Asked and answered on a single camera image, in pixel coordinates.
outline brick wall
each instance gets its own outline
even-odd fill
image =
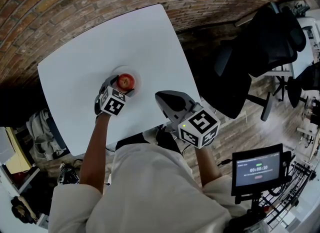
[[[270,1],[278,0],[0,0],[0,86],[33,83],[37,64],[61,45],[139,8],[162,4],[180,31],[235,21]]]

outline timer display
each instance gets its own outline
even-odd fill
[[[267,170],[268,169],[268,166],[265,165],[265,166],[259,166],[257,168],[251,168],[250,169],[250,173],[253,173],[253,172],[259,172],[259,171],[262,171],[262,170]]]

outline apple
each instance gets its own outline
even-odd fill
[[[116,81],[116,84],[119,88],[121,88],[124,91],[129,91],[133,88],[135,88],[135,79],[130,74],[121,74],[119,75],[119,78]]]

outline black office chair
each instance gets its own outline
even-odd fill
[[[200,95],[215,109],[229,118],[235,119],[241,112],[246,100],[263,107],[261,120],[266,121],[273,103],[269,92],[266,99],[248,94],[251,77],[232,64],[233,51],[230,46],[220,46],[206,61],[206,70],[196,82]]]
[[[298,77],[303,90],[320,91],[320,63],[315,63],[307,67]]]
[[[236,40],[233,48],[243,67],[253,77],[294,62],[306,47],[306,36],[299,22],[285,7],[275,13],[261,8]]]
[[[299,101],[304,102],[304,106],[307,107],[308,97],[306,99],[301,97],[302,89],[320,91],[320,63],[310,65],[296,79],[289,77],[284,85],[292,107],[297,107]]]
[[[299,101],[301,101],[304,103],[304,107],[307,108],[308,96],[306,97],[306,99],[301,97],[302,87],[300,78],[293,79],[293,77],[290,76],[285,89],[288,92],[288,98],[292,107],[297,107]]]
[[[251,77],[297,59],[306,37],[290,11],[276,14],[264,7],[236,39],[223,42],[205,60],[196,84],[200,95],[215,109],[235,119],[246,99],[263,106],[261,120],[267,120],[273,97],[249,95]]]

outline white desk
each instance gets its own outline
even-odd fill
[[[101,84],[118,66],[139,72],[141,88],[118,117],[111,117],[107,144],[167,122],[155,100],[163,90],[200,96],[172,24],[153,5],[104,22],[50,54],[38,65],[46,101],[70,152],[86,152]]]
[[[265,74],[264,76],[284,76],[297,78],[308,66],[314,61],[314,54],[308,38],[307,31],[303,31],[306,38],[306,45],[302,52],[297,52],[298,57],[293,63],[283,65],[284,70],[273,69]]]

